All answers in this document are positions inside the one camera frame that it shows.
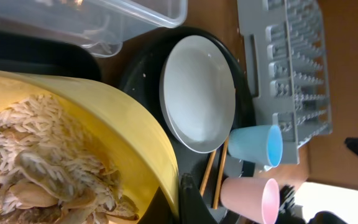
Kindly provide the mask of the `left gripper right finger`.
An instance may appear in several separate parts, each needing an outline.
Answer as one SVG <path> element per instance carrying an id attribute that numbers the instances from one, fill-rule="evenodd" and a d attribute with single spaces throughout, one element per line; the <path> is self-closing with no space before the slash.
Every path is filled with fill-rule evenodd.
<path id="1" fill-rule="evenodd" d="M 209 212 L 190 174 L 183 174 L 179 187 L 180 224 L 218 224 Z"/>

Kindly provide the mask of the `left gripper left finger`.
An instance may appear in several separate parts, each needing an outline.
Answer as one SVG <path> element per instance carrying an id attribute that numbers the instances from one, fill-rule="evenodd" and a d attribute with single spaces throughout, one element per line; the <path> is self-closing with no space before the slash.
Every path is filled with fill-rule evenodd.
<path id="1" fill-rule="evenodd" d="M 175 224 L 170 206 L 161 188 L 158 188 L 148 209 L 138 224 Z"/>

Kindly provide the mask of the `yellow bowl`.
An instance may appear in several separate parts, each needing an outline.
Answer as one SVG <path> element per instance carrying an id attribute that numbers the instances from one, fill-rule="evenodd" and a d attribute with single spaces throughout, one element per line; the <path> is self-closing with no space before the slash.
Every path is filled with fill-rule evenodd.
<path id="1" fill-rule="evenodd" d="M 161 188 L 179 219 L 178 165 L 158 121 L 135 99 L 107 84 L 82 78 L 0 71 L 0 111 L 29 95 L 53 94 L 66 111 L 105 145 L 93 152 L 117 165 L 124 194 L 148 209 Z"/>

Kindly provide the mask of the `pink cup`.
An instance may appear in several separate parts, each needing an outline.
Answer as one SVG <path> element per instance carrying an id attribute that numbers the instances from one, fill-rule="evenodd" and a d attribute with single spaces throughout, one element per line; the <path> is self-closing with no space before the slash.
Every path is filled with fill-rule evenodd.
<path id="1" fill-rule="evenodd" d="M 249 220 L 274 224 L 280 207 L 280 187 L 275 179 L 228 177 L 222 184 L 222 205 Z"/>

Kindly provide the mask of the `blue cup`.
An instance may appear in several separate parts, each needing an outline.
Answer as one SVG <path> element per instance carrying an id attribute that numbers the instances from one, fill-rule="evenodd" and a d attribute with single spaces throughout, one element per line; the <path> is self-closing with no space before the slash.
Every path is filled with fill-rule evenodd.
<path id="1" fill-rule="evenodd" d="M 282 132 L 277 125 L 234 129 L 229 135 L 228 152 L 237 159 L 277 167 L 283 156 Z"/>

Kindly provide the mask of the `grey plate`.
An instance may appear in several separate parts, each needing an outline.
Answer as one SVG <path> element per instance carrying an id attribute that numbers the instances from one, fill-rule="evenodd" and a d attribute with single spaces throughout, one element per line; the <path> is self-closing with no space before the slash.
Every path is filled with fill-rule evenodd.
<path id="1" fill-rule="evenodd" d="M 236 110 L 236 91 L 227 60 L 200 35 L 180 40 L 164 62 L 160 107 L 174 137 L 189 150 L 207 154 L 225 141 Z"/>

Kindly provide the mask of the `rice and peanut shells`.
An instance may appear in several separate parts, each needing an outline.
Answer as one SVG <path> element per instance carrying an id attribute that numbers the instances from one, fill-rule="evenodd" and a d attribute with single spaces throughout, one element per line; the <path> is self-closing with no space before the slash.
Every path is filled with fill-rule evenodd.
<path id="1" fill-rule="evenodd" d="M 101 143 L 50 95 L 0 111 L 0 223 L 136 221 L 114 163 Z"/>

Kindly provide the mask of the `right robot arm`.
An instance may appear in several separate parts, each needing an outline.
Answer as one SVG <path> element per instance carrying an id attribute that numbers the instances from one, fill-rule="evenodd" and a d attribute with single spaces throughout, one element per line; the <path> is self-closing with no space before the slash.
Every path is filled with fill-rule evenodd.
<path id="1" fill-rule="evenodd" d="M 321 205 L 322 193 L 304 184 L 299 189 L 284 185 L 276 224 L 346 224 L 347 222 Z"/>

